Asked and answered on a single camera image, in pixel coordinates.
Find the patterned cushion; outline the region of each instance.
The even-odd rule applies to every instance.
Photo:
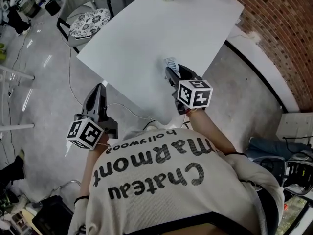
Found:
[[[69,29],[73,37],[86,37],[97,33],[111,19],[108,9],[98,9],[80,15]]]

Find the black bracelet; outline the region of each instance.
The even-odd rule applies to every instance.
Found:
[[[78,200],[81,200],[81,199],[89,199],[89,196],[82,196],[82,197],[76,198],[74,205],[76,204]]]

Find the wrist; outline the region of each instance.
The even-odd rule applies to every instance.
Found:
[[[110,145],[107,144],[107,143],[98,143],[96,145],[96,147],[93,150],[90,150],[90,151],[102,154],[103,152],[105,152],[108,149],[109,146]]]

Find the hand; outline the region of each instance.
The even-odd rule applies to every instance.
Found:
[[[106,146],[108,144],[109,136],[106,133],[103,133],[101,138],[98,141],[97,146],[95,147],[94,151],[103,153],[108,147]]]

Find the white table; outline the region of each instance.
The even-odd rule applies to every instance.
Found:
[[[202,76],[239,18],[236,0],[136,0],[78,54],[129,100],[162,124],[178,115],[163,59]]]

